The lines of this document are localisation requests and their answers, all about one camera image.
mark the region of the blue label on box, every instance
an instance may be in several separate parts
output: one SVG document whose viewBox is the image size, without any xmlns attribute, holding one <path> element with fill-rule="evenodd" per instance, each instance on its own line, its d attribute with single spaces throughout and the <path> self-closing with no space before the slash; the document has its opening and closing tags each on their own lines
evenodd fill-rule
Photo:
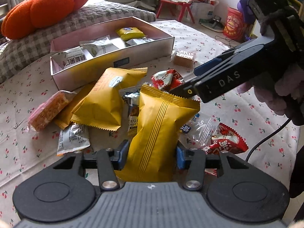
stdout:
<svg viewBox="0 0 304 228">
<path fill-rule="evenodd" d="M 117 60 L 114 62 L 114 68 L 118 68 L 122 65 L 128 64 L 130 62 L 130 59 L 128 57 Z"/>
</svg>

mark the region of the red candy wrapper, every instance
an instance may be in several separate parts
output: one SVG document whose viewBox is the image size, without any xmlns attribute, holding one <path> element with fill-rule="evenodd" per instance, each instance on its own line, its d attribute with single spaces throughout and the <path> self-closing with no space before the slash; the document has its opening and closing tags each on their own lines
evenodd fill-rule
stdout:
<svg viewBox="0 0 304 228">
<path fill-rule="evenodd" d="M 243 138 L 235 130 L 223 123 L 218 125 L 211 140 L 213 145 L 203 148 L 206 154 L 218 155 L 220 151 L 240 154 L 248 150 L 248 146 Z"/>
<path fill-rule="evenodd" d="M 184 82 L 184 78 L 174 69 L 157 72 L 151 80 L 157 89 L 166 91 L 170 91 Z"/>
</svg>

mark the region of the pink wrapped snack bar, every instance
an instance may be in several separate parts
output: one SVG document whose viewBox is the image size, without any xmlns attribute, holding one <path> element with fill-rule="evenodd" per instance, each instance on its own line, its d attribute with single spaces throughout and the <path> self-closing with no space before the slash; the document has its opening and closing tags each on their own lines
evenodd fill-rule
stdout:
<svg viewBox="0 0 304 228">
<path fill-rule="evenodd" d="M 66 107 L 76 93 L 60 90 L 42 103 L 28 119 L 28 125 L 36 131 L 43 130 Z"/>
</svg>

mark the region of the silver screw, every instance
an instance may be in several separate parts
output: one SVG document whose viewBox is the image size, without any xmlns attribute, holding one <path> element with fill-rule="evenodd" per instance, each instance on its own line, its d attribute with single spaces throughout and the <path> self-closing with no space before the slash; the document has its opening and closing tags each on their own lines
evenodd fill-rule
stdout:
<svg viewBox="0 0 304 228">
<path fill-rule="evenodd" d="M 117 186 L 117 182 L 114 181 L 104 181 L 102 183 L 102 186 L 106 189 L 112 189 L 115 188 Z"/>
<path fill-rule="evenodd" d="M 186 186 L 188 188 L 198 188 L 200 185 L 201 185 L 201 183 L 196 180 L 190 180 L 190 181 L 186 182 Z"/>
</svg>

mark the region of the yellow packet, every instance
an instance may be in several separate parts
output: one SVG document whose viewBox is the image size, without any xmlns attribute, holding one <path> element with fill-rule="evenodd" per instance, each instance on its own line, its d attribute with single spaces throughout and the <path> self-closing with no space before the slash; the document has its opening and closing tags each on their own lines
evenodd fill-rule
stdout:
<svg viewBox="0 0 304 228">
<path fill-rule="evenodd" d="M 145 34 L 137 29 L 136 27 L 125 27 L 116 30 L 116 33 L 120 36 L 120 38 L 124 41 L 128 41 L 130 39 L 141 39 L 145 37 Z"/>
<path fill-rule="evenodd" d="M 137 135 L 127 162 L 116 175 L 124 181 L 171 181 L 179 129 L 200 110 L 198 101 L 143 85 L 139 95 Z"/>
<path fill-rule="evenodd" d="M 82 100 L 89 94 L 95 84 L 96 81 L 86 84 L 73 100 L 55 117 L 54 122 L 59 128 L 65 129 L 69 126 L 72 115 L 76 110 L 75 107 L 78 107 L 78 105 L 82 103 Z"/>
<path fill-rule="evenodd" d="M 121 125 L 124 102 L 119 90 L 135 86 L 148 68 L 107 68 L 80 107 L 72 121 L 96 128 L 116 131 Z"/>
</svg>

